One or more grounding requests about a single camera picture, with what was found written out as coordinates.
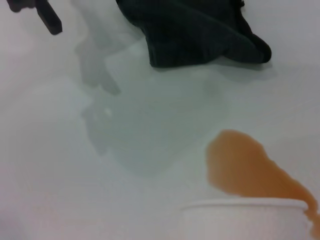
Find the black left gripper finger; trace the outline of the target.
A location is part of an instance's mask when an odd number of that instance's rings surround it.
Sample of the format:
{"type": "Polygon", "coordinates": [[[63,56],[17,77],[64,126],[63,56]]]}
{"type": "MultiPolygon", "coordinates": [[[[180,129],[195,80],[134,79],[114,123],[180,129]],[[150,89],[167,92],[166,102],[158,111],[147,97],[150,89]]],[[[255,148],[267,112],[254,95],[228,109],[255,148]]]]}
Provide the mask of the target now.
{"type": "Polygon", "coordinates": [[[36,9],[38,16],[52,35],[63,32],[60,18],[48,0],[7,0],[10,10],[19,13],[23,9],[36,9]]]}

